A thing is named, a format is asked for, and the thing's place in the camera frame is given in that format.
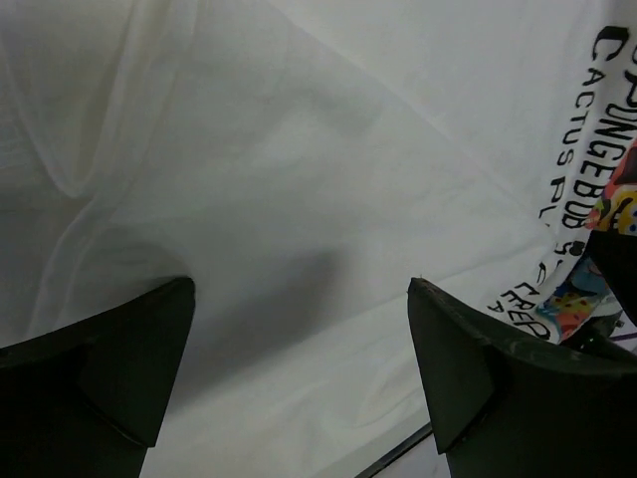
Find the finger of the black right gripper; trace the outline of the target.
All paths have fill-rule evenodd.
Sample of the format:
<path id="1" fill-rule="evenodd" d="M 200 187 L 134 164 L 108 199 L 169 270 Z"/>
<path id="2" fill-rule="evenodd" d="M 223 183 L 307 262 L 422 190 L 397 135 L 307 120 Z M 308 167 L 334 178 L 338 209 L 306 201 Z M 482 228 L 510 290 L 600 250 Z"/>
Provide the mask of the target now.
<path id="1" fill-rule="evenodd" d="M 628 319 L 636 325 L 636 237 L 593 231 L 587 251 Z"/>

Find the white SpongeBob print t-shirt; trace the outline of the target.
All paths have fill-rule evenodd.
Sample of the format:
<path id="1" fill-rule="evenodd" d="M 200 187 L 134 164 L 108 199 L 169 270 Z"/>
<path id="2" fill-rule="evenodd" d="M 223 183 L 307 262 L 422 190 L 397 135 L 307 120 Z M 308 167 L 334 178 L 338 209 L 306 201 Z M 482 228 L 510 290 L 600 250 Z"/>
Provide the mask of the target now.
<path id="1" fill-rule="evenodd" d="M 5 1 L 1 341 L 175 276 L 145 477 L 352 477 L 428 420 L 421 277 L 558 343 L 635 140 L 632 1 Z"/>

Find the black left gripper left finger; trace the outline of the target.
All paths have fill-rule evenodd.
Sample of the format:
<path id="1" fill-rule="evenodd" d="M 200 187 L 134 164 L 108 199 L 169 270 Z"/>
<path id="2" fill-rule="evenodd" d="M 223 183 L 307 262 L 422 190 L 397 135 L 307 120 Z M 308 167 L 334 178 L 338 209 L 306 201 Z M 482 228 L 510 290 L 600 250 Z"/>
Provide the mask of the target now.
<path id="1" fill-rule="evenodd" d="M 195 309 L 174 279 L 1 351 L 4 477 L 137 477 L 155 446 Z"/>

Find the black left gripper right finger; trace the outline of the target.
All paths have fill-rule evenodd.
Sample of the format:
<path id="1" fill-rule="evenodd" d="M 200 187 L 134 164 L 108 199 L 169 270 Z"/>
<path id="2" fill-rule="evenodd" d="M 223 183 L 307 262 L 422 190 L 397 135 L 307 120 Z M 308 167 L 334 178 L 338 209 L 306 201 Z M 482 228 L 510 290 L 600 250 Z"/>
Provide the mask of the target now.
<path id="1" fill-rule="evenodd" d="M 408 320 L 435 443 L 454 477 L 632 477 L 636 357 L 520 332 L 423 279 Z"/>

